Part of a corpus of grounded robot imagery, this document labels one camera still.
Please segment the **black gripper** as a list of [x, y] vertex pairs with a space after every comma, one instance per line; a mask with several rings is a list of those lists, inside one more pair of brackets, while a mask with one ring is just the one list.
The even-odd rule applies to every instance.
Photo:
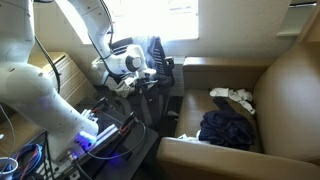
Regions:
[[135, 73], [135, 84], [136, 85], [145, 85], [145, 84], [151, 84], [153, 83], [153, 76], [157, 73], [155, 69], [144, 69], [144, 70], [139, 70]]

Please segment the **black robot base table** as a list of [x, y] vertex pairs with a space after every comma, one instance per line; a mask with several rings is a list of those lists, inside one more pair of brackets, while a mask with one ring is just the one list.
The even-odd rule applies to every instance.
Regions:
[[43, 99], [31, 120], [48, 132], [49, 159], [64, 178], [84, 166], [94, 180], [130, 180], [158, 138], [139, 120], [126, 134], [119, 128], [129, 117], [106, 104], [85, 98], [75, 107], [64, 99]]

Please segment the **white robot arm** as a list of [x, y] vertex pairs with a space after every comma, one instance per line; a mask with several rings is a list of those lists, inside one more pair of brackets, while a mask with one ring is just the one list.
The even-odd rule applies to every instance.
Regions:
[[[79, 154], [97, 140], [99, 126], [84, 117], [55, 90], [43, 69], [28, 63], [35, 43], [33, 3], [48, 0], [0, 0], [0, 102], [48, 132], [51, 160], [63, 160], [69, 150]], [[68, 0], [80, 15], [92, 44], [116, 75], [132, 73], [137, 78], [156, 74], [147, 66], [143, 50], [131, 45], [122, 55], [111, 52], [105, 36], [111, 20], [102, 0]]]

